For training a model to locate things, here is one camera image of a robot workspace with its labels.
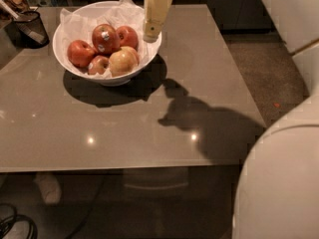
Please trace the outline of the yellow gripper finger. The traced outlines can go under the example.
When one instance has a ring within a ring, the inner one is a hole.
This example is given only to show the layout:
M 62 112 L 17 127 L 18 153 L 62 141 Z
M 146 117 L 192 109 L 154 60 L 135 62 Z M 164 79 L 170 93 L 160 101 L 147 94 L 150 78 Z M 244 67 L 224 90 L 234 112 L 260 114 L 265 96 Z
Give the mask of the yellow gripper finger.
M 172 0 L 144 0 L 143 38 L 146 42 L 153 43 L 159 38 L 171 3 Z

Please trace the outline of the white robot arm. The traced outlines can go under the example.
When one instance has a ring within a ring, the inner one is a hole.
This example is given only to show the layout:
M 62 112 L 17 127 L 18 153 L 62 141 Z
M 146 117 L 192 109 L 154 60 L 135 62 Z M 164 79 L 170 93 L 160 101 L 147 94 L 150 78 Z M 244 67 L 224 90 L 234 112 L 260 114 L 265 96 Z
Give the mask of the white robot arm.
M 319 0 L 261 1 L 309 97 L 248 154 L 220 239 L 319 239 Z

